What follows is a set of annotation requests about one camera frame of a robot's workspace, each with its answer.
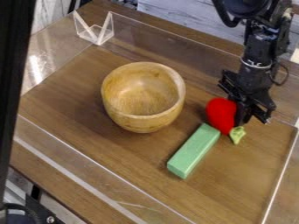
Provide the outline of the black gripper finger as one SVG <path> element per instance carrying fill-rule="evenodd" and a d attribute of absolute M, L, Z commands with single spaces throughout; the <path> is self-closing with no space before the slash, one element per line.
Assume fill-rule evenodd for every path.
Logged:
<path fill-rule="evenodd" d="M 252 116 L 250 103 L 248 101 L 238 101 L 236 106 L 237 110 L 234 114 L 234 126 L 241 126 L 248 123 Z"/>

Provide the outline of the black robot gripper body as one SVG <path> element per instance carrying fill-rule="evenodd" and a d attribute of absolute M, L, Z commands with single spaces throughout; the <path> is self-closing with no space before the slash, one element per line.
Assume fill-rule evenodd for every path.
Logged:
<path fill-rule="evenodd" d="M 270 114 L 276 110 L 276 104 L 266 89 L 246 89 L 240 81 L 240 76 L 229 70 L 221 71 L 218 87 L 234 103 L 249 102 L 252 116 L 261 123 L 268 123 Z"/>

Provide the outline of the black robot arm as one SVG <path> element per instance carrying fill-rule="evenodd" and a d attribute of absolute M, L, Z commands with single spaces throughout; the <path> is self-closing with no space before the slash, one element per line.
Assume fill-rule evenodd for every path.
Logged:
<path fill-rule="evenodd" d="M 256 118 L 266 123 L 276 104 L 269 88 L 285 80 L 276 78 L 284 66 L 278 57 L 289 45 L 289 28 L 293 19 L 292 0 L 210 0 L 222 24 L 233 28 L 242 24 L 244 52 L 236 72 L 224 70 L 218 87 L 237 104 L 234 124 Z"/>

